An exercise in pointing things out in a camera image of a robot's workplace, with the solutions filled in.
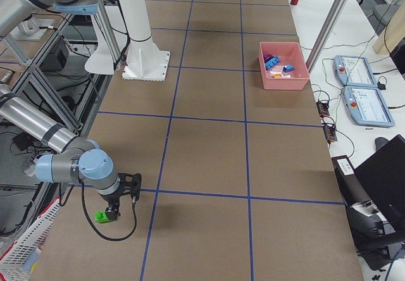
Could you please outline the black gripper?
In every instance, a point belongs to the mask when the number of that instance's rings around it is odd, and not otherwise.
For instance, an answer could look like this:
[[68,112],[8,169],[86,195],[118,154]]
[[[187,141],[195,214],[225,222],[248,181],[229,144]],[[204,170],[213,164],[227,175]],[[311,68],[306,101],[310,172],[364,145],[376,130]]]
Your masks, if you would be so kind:
[[101,197],[108,203],[105,215],[108,220],[120,217],[120,198],[129,195],[135,207],[140,198],[142,175],[140,173],[118,173],[113,185],[100,191]]

